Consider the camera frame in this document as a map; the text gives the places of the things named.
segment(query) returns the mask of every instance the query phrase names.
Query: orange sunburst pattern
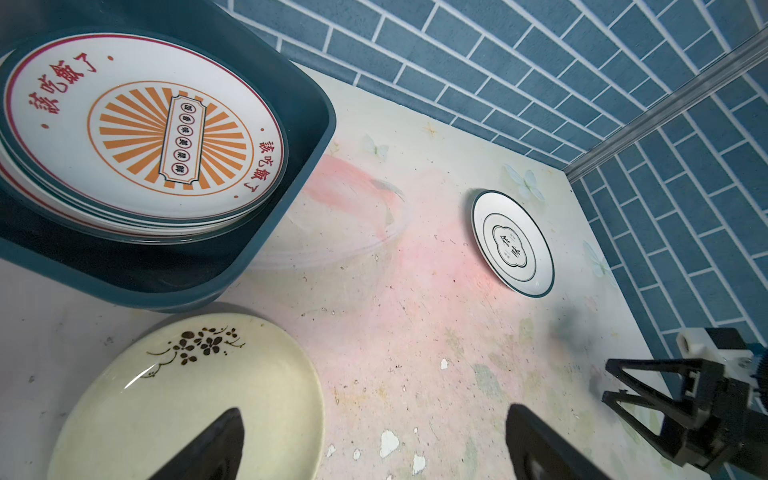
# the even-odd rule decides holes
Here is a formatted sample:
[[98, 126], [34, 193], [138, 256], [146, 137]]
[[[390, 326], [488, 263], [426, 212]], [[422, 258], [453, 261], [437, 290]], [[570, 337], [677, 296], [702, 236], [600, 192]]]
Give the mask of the orange sunburst pattern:
[[[182, 95], [206, 108], [200, 174], [192, 184], [167, 181], [160, 172], [170, 100]], [[91, 143], [128, 180], [178, 195], [207, 195], [233, 186], [253, 163], [253, 143], [240, 119], [209, 95], [181, 85], [142, 81], [102, 95], [88, 116]]]

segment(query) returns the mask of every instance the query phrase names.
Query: cream plate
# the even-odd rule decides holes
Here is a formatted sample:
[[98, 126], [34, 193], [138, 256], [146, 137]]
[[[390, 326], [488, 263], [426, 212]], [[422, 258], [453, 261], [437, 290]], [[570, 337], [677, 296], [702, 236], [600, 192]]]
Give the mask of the cream plate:
[[497, 191], [480, 194], [472, 205], [472, 229], [485, 261], [510, 288], [534, 297], [549, 293], [552, 254], [520, 204]]
[[238, 478], [311, 480], [323, 394], [287, 333], [235, 313], [173, 323], [129, 347], [69, 415], [51, 480], [146, 480], [231, 407], [245, 426]]
[[3, 94], [5, 140], [28, 172], [128, 217], [231, 217], [283, 172], [283, 137], [261, 97], [169, 41], [59, 38], [19, 58]]

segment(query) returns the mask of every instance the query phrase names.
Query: countertop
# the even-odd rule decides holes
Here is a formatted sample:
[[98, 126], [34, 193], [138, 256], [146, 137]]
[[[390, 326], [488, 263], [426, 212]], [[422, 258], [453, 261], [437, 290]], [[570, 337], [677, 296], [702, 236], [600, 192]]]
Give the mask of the countertop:
[[[600, 402], [608, 358], [650, 358], [559, 170], [305, 69], [336, 108], [333, 142], [249, 269], [177, 315], [114, 306], [0, 261], [0, 479], [44, 478], [90, 382], [148, 332], [196, 313], [251, 313], [317, 368], [326, 433], [317, 478], [514, 478], [507, 409], [520, 402], [615, 480], [707, 478], [663, 460]], [[506, 166], [530, 170], [526, 198]], [[478, 191], [522, 204], [552, 252], [542, 298], [507, 288], [469, 226]], [[666, 391], [661, 378], [649, 382]], [[660, 416], [638, 412], [652, 428]], [[399, 439], [381, 458], [382, 433]]]

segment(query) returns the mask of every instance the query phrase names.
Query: blue tile wall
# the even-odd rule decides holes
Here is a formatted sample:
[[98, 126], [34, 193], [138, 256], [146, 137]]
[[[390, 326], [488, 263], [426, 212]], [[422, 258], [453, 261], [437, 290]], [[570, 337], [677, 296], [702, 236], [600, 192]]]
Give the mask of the blue tile wall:
[[[732, 326], [766, 345], [766, 87], [768, 60], [572, 185], [655, 358], [680, 355], [683, 327]], [[713, 478], [741, 475], [729, 467]]]
[[[699, 1], [217, 4], [297, 63], [565, 168], [768, 19], [747, 0], [714, 0], [701, 7], [709, 15]], [[759, 73], [755, 81], [768, 81]], [[728, 105], [745, 92], [732, 90]], [[765, 143], [760, 101], [733, 115]]]

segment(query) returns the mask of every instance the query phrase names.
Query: blue tray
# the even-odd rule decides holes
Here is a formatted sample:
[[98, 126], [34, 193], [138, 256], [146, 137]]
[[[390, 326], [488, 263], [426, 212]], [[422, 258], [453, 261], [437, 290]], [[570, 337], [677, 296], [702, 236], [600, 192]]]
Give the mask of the blue tray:
[[136, 28], [210, 52], [271, 103], [288, 137], [283, 180], [253, 218], [196, 243], [133, 245], [41, 217], [0, 191], [0, 257], [108, 302], [180, 312], [214, 301], [246, 269], [296, 198], [336, 129], [325, 92], [208, 0], [0, 2], [0, 49], [68, 28]]

